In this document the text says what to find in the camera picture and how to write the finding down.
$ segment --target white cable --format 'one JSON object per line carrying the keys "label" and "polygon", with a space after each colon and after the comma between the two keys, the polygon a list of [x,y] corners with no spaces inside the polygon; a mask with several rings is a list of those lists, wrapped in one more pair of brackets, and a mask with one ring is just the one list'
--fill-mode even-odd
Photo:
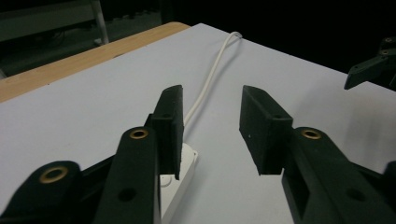
{"label": "white cable", "polygon": [[215,73],[216,68],[218,67],[221,55],[223,54],[225,48],[227,47],[228,42],[230,42],[231,37],[233,37],[234,35],[239,37],[239,38],[242,38],[242,35],[239,34],[238,32],[232,32],[225,39],[225,41],[224,41],[224,43],[223,43],[223,45],[222,45],[222,47],[221,47],[221,49],[219,51],[218,57],[215,60],[215,62],[213,63],[212,69],[210,70],[210,73],[209,73],[209,75],[206,78],[206,82],[205,82],[204,87],[201,90],[201,93],[199,94],[198,98],[196,99],[196,101],[195,101],[194,105],[192,106],[192,108],[190,109],[189,113],[187,113],[186,117],[184,118],[184,126],[187,126],[187,123],[190,121],[190,118],[192,117],[193,113],[195,112],[195,110],[198,108],[199,104],[204,99],[204,96],[205,96],[205,94],[207,92],[207,89],[209,87],[210,80],[212,79],[213,74]]}

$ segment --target white tabletop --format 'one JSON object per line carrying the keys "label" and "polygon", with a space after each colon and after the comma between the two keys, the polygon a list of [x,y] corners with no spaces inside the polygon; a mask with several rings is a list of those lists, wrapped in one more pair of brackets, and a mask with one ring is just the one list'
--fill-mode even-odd
{"label": "white tabletop", "polygon": [[[85,169],[112,156],[122,133],[144,124],[165,88],[183,86],[186,114],[227,35],[197,24],[0,104],[0,209],[41,165],[70,160]],[[396,160],[396,92],[372,83],[345,91],[346,78],[233,41],[186,127],[184,142],[199,159],[172,223],[293,223],[281,176],[258,175],[239,132],[244,85],[267,91],[294,128],[322,130],[351,161],[382,173]]]}

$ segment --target white power strip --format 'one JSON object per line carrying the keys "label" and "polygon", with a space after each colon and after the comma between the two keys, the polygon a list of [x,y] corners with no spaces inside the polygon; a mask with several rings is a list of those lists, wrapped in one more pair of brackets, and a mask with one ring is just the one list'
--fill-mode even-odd
{"label": "white power strip", "polygon": [[179,180],[174,175],[161,175],[162,224],[169,224],[181,198],[189,186],[195,170],[198,153],[183,143]]}

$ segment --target table surface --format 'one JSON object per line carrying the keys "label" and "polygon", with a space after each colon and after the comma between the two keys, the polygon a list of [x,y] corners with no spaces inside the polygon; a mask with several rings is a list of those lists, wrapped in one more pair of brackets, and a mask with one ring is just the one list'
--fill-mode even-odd
{"label": "table surface", "polygon": [[[153,42],[152,37],[145,47],[104,63],[77,70],[47,67],[67,68],[60,79],[42,82],[38,69],[28,93],[17,90],[0,104],[0,178],[7,180],[1,208],[43,164],[70,160],[85,169],[113,155],[120,135],[144,124],[164,89],[182,85],[188,111],[228,34],[205,24],[167,26],[173,31],[165,29],[165,38]],[[80,56],[73,62],[83,60],[88,61]],[[184,132],[184,142],[199,157],[172,223],[292,223],[281,176],[257,174],[239,133],[244,85],[267,91],[294,118],[294,128],[322,130],[350,160],[382,172],[396,160],[396,92],[372,83],[345,91],[346,78],[244,38],[233,39],[207,98]],[[29,82],[25,79],[29,76],[6,79],[1,91],[14,81]]]}

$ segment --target wooden table edge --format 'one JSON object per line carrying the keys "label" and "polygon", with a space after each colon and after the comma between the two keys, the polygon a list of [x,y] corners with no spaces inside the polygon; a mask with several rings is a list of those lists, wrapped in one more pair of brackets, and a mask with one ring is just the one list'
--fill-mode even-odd
{"label": "wooden table edge", "polygon": [[190,28],[172,21],[136,35],[0,80],[0,103]]}

